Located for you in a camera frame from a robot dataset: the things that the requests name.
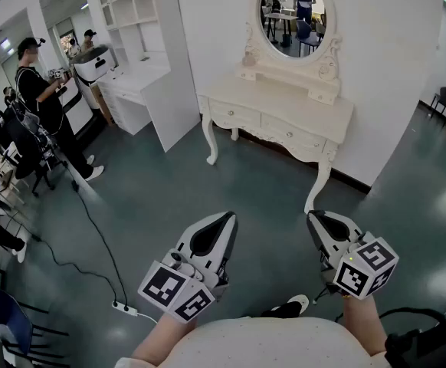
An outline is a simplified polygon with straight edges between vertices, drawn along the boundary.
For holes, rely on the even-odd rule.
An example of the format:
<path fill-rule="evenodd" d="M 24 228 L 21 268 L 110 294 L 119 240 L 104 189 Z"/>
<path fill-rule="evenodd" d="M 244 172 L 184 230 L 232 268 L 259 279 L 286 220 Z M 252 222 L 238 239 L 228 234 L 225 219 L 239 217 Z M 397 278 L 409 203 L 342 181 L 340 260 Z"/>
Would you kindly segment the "black office chair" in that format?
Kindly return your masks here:
<path fill-rule="evenodd" d="M 31 193 L 35 197 L 38 197 L 36 189 L 41 180 L 44 180 L 46 186 L 53 191 L 55 186 L 50 182 L 48 172 L 59 165 L 67 166 L 67 163 L 57 157 L 50 140 L 42 133 L 34 135 L 17 117 L 10 117 L 5 123 L 5 129 L 20 155 L 15 178 L 23 180 L 34 174 L 35 181 Z"/>

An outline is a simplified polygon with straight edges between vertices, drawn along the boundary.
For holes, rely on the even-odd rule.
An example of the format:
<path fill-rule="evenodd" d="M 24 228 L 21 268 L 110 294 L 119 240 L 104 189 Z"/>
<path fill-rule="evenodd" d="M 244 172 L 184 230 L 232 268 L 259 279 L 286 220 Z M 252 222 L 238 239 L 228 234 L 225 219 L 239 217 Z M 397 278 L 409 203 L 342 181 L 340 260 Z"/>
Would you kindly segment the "person's white shoe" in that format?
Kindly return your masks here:
<path fill-rule="evenodd" d="M 295 295 L 291 297 L 287 302 L 289 311 L 294 317 L 301 316 L 309 307 L 309 304 L 309 298 L 305 294 Z"/>

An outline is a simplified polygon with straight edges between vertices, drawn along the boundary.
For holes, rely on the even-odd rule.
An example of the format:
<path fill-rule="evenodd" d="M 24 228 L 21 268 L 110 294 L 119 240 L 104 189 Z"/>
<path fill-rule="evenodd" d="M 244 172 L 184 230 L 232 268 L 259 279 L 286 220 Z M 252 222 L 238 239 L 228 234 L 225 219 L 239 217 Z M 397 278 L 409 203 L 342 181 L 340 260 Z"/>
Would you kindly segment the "white power strip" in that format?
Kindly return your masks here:
<path fill-rule="evenodd" d="M 133 317 L 137 317 L 138 316 L 138 310 L 134 307 L 131 307 L 129 305 L 120 303 L 119 301 L 114 301 L 112 303 L 112 307 L 120 312 L 123 312 L 125 314 L 128 314 L 130 316 Z"/>

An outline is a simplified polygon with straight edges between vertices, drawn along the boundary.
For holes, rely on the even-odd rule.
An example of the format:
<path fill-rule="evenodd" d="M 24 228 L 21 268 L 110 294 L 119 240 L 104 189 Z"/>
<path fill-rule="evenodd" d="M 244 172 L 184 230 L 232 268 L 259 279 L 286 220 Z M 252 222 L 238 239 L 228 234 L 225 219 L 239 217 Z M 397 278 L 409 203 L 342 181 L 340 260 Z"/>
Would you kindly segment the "white round robot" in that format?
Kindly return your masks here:
<path fill-rule="evenodd" d="M 98 110 L 100 106 L 93 95 L 91 86 L 111 68 L 116 67 L 111 50 L 105 44 L 90 48 L 74 57 L 71 64 L 80 92 L 89 107 L 92 110 Z"/>

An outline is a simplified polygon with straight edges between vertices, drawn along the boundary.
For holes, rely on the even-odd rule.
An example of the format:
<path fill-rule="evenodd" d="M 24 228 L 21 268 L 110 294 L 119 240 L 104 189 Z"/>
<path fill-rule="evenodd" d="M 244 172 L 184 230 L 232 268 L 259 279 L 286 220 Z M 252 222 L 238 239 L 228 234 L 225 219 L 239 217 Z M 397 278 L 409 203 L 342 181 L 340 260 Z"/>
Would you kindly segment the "blue chair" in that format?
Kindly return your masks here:
<path fill-rule="evenodd" d="M 0 343 L 14 357 L 53 368 L 70 368 L 64 356 L 51 353 L 48 343 L 39 343 L 44 335 L 67 337 L 69 333 L 35 324 L 26 310 L 46 314 L 47 311 L 18 302 L 0 288 Z"/>

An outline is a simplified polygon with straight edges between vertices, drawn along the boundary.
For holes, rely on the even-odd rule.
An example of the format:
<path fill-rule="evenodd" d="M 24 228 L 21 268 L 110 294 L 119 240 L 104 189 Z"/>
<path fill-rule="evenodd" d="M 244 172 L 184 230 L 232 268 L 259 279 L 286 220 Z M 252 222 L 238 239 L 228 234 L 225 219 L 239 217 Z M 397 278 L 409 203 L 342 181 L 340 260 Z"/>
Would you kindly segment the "person's right forearm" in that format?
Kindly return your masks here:
<path fill-rule="evenodd" d="M 370 355 L 385 352 L 387 335 L 373 296 L 343 298 L 343 325 Z"/>

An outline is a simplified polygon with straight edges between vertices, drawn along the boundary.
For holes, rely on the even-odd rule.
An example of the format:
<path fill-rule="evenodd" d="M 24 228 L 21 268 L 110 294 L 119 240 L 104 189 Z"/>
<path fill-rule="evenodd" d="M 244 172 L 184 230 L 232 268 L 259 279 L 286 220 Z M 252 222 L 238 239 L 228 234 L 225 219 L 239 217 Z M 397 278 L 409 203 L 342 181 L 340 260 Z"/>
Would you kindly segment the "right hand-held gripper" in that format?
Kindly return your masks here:
<path fill-rule="evenodd" d="M 307 227 L 324 257 L 321 276 L 331 291 L 363 300 L 386 284 L 398 264 L 397 253 L 384 238 L 370 232 L 362 234 L 359 226 L 344 215 L 309 211 Z"/>

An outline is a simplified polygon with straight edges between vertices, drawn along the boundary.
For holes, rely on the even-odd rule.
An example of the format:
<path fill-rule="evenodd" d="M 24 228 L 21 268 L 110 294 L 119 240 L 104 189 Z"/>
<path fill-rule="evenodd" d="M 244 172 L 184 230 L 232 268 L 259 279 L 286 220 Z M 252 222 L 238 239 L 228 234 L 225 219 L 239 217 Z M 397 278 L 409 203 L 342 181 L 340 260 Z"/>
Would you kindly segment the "white dressing table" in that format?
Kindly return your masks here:
<path fill-rule="evenodd" d="M 309 212 L 330 177 L 354 106 L 342 98 L 321 103 L 310 97 L 307 88 L 248 76 L 247 72 L 226 74 L 198 93 L 202 129 L 210 148 L 206 161 L 213 165 L 218 158 L 214 126 L 230 130 L 233 140 L 244 131 L 282 146 L 299 161 L 318 165 L 304 206 Z"/>

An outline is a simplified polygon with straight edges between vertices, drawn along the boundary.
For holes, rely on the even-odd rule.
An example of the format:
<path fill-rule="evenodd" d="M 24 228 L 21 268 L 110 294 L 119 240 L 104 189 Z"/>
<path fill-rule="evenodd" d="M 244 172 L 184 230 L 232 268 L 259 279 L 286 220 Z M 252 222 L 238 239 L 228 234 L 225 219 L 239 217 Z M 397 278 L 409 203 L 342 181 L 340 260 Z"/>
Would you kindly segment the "white shelf desk unit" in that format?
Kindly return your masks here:
<path fill-rule="evenodd" d="M 99 88 L 117 126 L 168 151 L 199 121 L 179 0 L 99 0 L 116 67 Z"/>

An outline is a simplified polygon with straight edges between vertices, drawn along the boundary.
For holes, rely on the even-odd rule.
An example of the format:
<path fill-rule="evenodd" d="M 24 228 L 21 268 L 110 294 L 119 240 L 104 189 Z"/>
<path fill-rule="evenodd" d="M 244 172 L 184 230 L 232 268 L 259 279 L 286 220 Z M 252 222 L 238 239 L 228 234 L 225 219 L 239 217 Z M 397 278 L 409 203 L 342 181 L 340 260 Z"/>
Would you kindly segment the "person's left forearm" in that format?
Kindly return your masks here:
<path fill-rule="evenodd" d="M 175 345 L 193 331 L 196 325 L 196 318 L 183 324 L 170 314 L 163 314 L 145 340 L 134 350 L 132 358 L 159 366 Z"/>

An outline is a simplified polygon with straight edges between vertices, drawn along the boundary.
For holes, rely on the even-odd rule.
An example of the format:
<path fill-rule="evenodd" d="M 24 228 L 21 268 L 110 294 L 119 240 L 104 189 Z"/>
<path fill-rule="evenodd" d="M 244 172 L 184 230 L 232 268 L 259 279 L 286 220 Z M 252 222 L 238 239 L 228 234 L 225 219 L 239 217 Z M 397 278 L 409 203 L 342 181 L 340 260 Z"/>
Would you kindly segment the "black equipment bag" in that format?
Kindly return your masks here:
<path fill-rule="evenodd" d="M 429 330 L 411 330 L 403 335 L 392 333 L 385 342 L 385 359 L 391 368 L 446 368 L 446 316 L 427 308 L 400 307 L 388 310 L 379 317 L 391 314 L 420 314 L 437 321 Z"/>

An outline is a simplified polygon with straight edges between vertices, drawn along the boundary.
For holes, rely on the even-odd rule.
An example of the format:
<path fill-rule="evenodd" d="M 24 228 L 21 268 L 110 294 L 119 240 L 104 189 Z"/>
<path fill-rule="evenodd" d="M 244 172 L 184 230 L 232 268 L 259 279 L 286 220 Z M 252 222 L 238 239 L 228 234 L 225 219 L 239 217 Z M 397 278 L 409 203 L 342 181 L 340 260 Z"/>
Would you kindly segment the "oval mirror white carved frame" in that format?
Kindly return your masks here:
<path fill-rule="evenodd" d="M 339 87 L 333 0 L 254 0 L 244 47 L 256 60 L 239 64 L 241 76 L 268 77 L 304 86 Z"/>

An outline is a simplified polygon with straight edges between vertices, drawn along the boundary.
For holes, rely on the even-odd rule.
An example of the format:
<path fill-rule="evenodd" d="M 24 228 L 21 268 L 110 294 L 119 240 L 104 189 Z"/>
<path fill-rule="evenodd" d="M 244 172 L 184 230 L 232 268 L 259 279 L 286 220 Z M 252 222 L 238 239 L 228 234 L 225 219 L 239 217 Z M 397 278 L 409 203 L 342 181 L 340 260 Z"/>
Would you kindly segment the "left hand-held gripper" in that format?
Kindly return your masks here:
<path fill-rule="evenodd" d="M 191 322 L 228 288 L 225 266 L 237 233 L 234 212 L 219 212 L 190 225 L 177 250 L 152 263 L 138 294 L 178 322 Z"/>

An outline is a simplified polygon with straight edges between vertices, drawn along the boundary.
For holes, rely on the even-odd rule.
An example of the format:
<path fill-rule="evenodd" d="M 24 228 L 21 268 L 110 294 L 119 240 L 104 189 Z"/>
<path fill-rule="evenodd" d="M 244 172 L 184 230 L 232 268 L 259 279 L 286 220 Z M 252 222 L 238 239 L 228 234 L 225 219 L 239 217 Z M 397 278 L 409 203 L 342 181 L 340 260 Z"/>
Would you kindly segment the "person's white shirt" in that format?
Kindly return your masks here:
<path fill-rule="evenodd" d="M 343 326 L 315 317 L 238 318 L 196 327 L 155 366 L 123 357 L 114 368 L 391 368 Z"/>

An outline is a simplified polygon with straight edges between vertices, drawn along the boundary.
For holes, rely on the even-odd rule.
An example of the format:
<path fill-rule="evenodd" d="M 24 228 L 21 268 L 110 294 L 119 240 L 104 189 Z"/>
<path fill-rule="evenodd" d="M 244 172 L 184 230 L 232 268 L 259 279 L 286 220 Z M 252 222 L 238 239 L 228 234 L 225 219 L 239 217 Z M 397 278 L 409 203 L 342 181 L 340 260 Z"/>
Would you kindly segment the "person's black trouser leg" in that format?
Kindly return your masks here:
<path fill-rule="evenodd" d="M 300 316 L 300 312 L 303 305 L 299 301 L 291 301 L 286 304 L 280 305 L 275 309 L 266 310 L 261 314 L 261 317 L 271 317 L 271 318 L 296 318 Z"/>

